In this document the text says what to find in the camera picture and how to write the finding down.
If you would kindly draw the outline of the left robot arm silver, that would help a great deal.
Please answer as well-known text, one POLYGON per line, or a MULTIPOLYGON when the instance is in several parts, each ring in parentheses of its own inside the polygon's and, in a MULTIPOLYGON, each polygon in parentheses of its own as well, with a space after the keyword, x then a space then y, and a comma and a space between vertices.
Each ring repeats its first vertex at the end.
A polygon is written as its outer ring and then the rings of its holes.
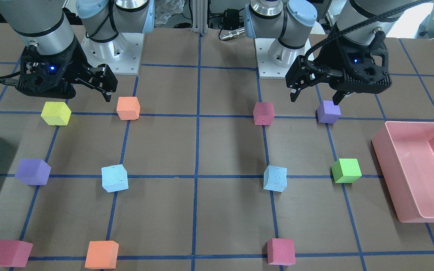
POLYGON ((387 33, 405 10, 422 0, 348 0, 328 36, 295 59, 283 61, 284 51, 306 45, 318 12, 307 0, 252 0, 245 7, 249 38, 272 38, 274 63, 287 67, 290 99, 317 84, 336 92, 335 105, 353 93, 380 94, 391 87, 387 33))

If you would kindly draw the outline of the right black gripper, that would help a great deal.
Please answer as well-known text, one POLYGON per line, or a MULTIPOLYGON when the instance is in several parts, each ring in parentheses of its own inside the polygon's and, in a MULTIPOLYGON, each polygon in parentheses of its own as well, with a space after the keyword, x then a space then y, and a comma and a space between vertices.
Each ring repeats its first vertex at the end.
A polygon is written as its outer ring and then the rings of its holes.
POLYGON ((37 49, 36 41, 30 41, 22 52, 20 70, 0 76, 0 84, 14 86, 26 96, 55 99, 74 98, 73 85, 81 84, 99 91, 110 103, 117 89, 117 78, 107 64, 91 66, 77 38, 54 55, 41 55, 37 49))

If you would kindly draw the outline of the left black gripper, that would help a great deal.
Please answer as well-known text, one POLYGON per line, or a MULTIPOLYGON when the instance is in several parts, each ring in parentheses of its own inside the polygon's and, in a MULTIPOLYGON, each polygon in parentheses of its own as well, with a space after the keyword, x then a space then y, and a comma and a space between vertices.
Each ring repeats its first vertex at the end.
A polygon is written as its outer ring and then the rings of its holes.
POLYGON ((369 45, 336 38, 319 49, 314 60, 304 56, 291 65, 285 79, 290 87, 290 100, 295 102, 299 92, 317 84, 328 84, 336 93, 333 104, 339 103, 351 93, 380 94, 391 87, 388 70, 388 50, 385 36, 375 36, 369 45))

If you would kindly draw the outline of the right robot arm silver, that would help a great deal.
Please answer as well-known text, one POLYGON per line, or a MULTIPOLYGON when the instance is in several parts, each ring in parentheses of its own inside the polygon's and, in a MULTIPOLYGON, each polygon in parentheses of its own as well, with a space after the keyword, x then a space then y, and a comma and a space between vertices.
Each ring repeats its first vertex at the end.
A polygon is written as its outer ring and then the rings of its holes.
POLYGON ((20 70, 0 76, 0 84, 54 99, 74 98, 79 84, 110 102, 118 85, 110 63, 130 57, 123 34, 152 32, 155 2, 78 0, 76 9, 98 65, 89 63, 60 1, 0 0, 0 14, 25 44, 20 70))

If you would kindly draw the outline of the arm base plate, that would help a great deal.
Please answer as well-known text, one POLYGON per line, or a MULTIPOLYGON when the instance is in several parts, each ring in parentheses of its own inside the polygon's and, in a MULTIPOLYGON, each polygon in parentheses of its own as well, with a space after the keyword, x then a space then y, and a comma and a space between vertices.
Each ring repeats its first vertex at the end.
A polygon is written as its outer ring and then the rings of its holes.
POLYGON ((119 33, 107 43, 83 38, 82 49, 90 65, 107 64, 115 75, 139 74, 145 34, 119 33))
POLYGON ((254 44, 259 76, 263 79, 284 79, 296 58, 311 47, 307 40, 302 48, 290 49, 276 38, 256 38, 254 44))

